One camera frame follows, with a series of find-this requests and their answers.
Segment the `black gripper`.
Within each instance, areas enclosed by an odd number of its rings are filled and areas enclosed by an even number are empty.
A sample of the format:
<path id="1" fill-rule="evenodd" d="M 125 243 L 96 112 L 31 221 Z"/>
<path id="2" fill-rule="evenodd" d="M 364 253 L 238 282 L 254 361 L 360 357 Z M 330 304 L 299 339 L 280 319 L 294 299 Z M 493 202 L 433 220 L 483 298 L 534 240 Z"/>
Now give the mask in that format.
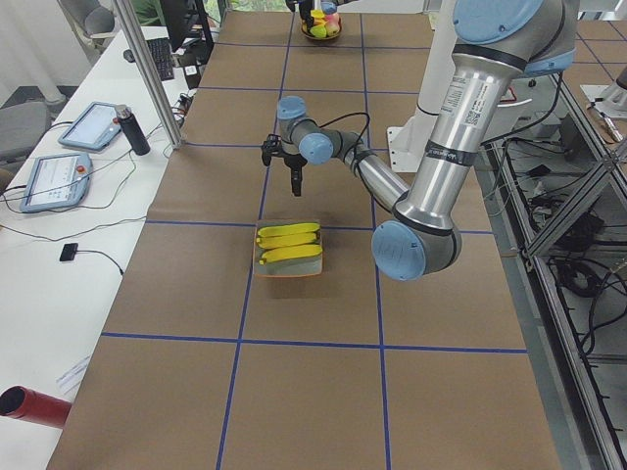
<path id="1" fill-rule="evenodd" d="M 284 164 L 290 168 L 291 192 L 295 197 L 302 196 L 303 172 L 302 169 L 308 161 L 300 154 L 283 153 Z"/>

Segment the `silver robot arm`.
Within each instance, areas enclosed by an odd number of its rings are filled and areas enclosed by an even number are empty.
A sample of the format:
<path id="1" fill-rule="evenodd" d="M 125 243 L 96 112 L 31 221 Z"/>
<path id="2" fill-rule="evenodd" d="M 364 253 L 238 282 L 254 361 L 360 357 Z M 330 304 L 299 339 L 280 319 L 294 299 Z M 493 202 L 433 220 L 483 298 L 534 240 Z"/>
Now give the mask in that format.
<path id="1" fill-rule="evenodd" d="M 277 104 L 280 146 L 313 165 L 342 161 L 392 219 L 379 225 L 371 250 L 380 271 L 401 281 L 452 265 L 461 237 L 452 210 L 510 83 L 567 69 L 574 59 L 577 1 L 458 1 L 438 21 L 457 37 L 452 74 L 414 180 L 405 183 L 355 133 L 324 130 L 304 100 Z"/>
<path id="2" fill-rule="evenodd" d="M 356 2 L 357 0 L 313 0 L 312 11 L 322 11 L 325 15 L 337 12 L 340 6 Z"/>

